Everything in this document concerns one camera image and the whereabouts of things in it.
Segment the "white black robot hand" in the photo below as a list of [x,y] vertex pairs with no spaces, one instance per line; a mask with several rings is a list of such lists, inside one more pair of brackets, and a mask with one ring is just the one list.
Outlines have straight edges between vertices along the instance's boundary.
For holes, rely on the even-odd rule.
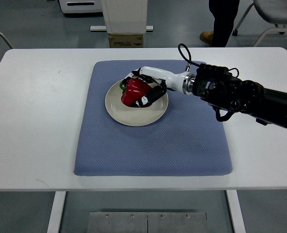
[[189,72],[174,74],[170,71],[155,67],[141,67],[138,70],[130,72],[123,80],[127,78],[141,79],[152,87],[152,89],[140,100],[136,101],[132,107],[145,108],[159,100],[168,90],[178,91],[186,95],[191,94],[192,82],[195,80],[195,75]]

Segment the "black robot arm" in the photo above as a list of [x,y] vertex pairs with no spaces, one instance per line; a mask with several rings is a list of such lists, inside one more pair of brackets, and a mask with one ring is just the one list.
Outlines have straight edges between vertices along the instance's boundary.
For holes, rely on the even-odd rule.
[[217,121],[228,121],[240,112],[264,126],[274,124],[287,129],[287,93],[264,88],[254,81],[242,81],[227,67],[198,64],[190,56],[184,60],[198,68],[196,75],[183,84],[183,91],[210,104]]

